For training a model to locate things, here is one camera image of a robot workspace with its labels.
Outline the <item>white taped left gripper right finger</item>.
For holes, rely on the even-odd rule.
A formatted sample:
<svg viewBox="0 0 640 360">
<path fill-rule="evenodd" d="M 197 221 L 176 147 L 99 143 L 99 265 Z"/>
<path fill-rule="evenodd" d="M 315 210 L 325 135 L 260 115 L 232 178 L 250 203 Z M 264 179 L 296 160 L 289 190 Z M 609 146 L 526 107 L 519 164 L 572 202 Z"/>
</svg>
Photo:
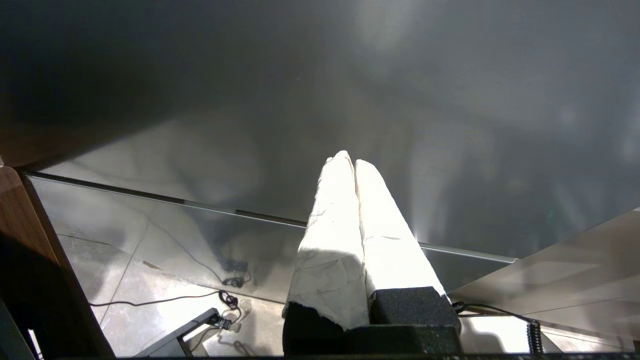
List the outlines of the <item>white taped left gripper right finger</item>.
<svg viewBox="0 0 640 360">
<path fill-rule="evenodd" d="M 459 341 L 457 313 L 382 174 L 359 159 L 355 181 L 370 323 Z"/>
</svg>

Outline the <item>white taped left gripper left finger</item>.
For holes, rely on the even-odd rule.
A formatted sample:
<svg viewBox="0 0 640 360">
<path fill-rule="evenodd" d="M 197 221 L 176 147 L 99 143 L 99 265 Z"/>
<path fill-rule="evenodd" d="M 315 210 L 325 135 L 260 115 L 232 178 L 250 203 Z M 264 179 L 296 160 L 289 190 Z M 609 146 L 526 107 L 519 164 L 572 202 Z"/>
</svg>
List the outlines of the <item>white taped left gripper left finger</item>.
<svg viewBox="0 0 640 360">
<path fill-rule="evenodd" d="M 355 169 L 345 150 L 321 169 L 282 317 L 286 356 L 343 353 L 345 334 L 370 323 Z"/>
</svg>

